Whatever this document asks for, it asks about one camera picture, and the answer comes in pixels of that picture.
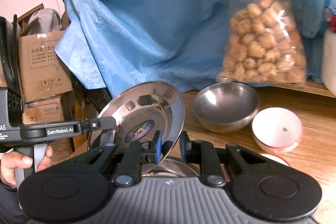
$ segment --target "white bowl with red rim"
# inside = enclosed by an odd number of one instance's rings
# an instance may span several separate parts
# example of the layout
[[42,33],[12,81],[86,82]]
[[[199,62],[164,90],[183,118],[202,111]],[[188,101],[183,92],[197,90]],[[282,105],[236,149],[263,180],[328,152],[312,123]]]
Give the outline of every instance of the white bowl with red rim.
[[252,122],[253,138],[268,153],[292,151],[302,140],[299,117],[288,109],[271,107],[260,111]]
[[279,157],[277,155],[268,154],[268,153],[260,153],[260,155],[262,155],[262,156],[264,156],[264,157],[266,157],[266,158],[268,158],[270,160],[274,160],[274,161],[276,161],[278,163],[281,163],[283,165],[291,167],[290,164],[288,163],[288,161],[286,161],[284,158],[281,158],[281,157]]

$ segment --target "finger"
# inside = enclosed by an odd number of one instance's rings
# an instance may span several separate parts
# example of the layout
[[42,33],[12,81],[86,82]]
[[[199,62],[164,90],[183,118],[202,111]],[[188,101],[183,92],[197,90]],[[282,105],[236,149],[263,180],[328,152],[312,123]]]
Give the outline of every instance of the finger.
[[46,148],[45,155],[49,158],[53,155],[53,148],[50,145]]
[[18,152],[11,152],[2,155],[0,165],[0,178],[3,183],[12,188],[16,187],[14,169],[29,168],[33,163],[33,159]]
[[51,166],[51,159],[45,156],[38,164],[36,171],[37,172],[42,171],[50,166]]

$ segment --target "plastic bag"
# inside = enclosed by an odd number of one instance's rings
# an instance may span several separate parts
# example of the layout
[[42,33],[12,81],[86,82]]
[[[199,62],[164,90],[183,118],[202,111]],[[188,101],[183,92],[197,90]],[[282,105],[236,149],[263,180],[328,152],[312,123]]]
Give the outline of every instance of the plastic bag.
[[228,4],[230,37],[219,82],[306,81],[306,58],[289,0],[217,0]]

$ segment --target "blue fabric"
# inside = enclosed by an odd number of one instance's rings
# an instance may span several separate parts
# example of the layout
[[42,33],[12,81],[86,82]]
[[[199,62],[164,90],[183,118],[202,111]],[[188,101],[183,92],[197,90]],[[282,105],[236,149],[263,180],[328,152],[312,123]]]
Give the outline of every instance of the blue fabric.
[[[226,5],[214,0],[63,1],[71,24],[56,52],[86,88],[107,86],[116,96],[139,82],[163,80],[185,92],[213,84],[221,70]],[[321,30],[325,2],[295,0],[302,35],[312,38]]]

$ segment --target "wooden table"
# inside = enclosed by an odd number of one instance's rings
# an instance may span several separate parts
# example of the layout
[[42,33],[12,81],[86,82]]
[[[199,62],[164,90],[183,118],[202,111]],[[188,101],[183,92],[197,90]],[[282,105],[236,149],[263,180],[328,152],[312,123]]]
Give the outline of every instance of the wooden table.
[[[275,87],[256,88],[261,97],[261,109],[284,107],[295,112],[304,126],[303,140],[292,152],[282,155],[293,168],[314,177],[322,186],[323,199],[315,215],[320,224],[334,224],[336,219],[336,98]],[[263,152],[252,137],[251,126],[227,134],[204,129],[191,112],[197,91],[183,94],[186,117],[184,130],[190,139],[212,142],[215,147],[237,143],[255,152]],[[85,151],[76,150],[77,155]],[[178,145],[171,155],[179,156]]]

